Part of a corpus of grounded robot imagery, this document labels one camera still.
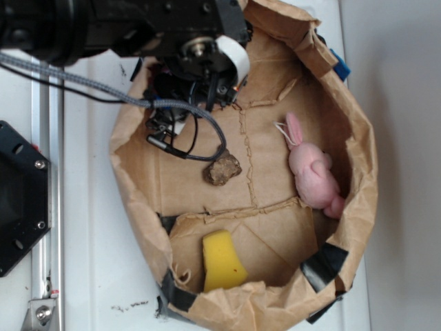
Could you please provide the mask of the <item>black gripper with wiring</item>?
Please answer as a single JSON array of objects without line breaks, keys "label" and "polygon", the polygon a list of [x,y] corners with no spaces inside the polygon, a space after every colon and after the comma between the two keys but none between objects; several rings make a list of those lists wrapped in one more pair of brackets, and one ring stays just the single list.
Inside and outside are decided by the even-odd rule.
[{"label": "black gripper with wiring", "polygon": [[217,159],[226,149],[226,138],[211,116],[215,105],[229,106],[247,83],[250,61],[238,41],[222,35],[213,39],[199,37],[185,43],[174,57],[166,57],[143,93],[156,103],[145,125],[150,130],[146,140],[162,151],[181,159],[195,159],[193,147],[179,150],[175,138],[189,117],[212,125],[220,146],[211,156]]}]

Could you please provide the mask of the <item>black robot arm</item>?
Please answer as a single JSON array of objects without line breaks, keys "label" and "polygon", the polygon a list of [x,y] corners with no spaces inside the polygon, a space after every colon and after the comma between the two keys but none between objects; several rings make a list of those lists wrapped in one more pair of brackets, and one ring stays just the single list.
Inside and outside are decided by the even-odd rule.
[{"label": "black robot arm", "polygon": [[[152,110],[147,140],[182,159],[174,147],[188,116],[214,122],[215,104],[235,102],[250,70],[246,47],[253,28],[237,1],[2,1],[1,67],[28,77],[38,72],[100,90],[114,103]],[[135,99],[107,85],[64,71],[107,50],[120,57],[155,57],[154,91]]]}]

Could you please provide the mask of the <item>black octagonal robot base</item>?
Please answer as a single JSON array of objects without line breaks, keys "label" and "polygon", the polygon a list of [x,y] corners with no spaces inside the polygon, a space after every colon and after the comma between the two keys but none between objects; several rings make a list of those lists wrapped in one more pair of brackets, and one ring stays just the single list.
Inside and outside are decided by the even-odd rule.
[{"label": "black octagonal robot base", "polygon": [[50,162],[1,122],[1,276],[7,276],[49,230]]}]

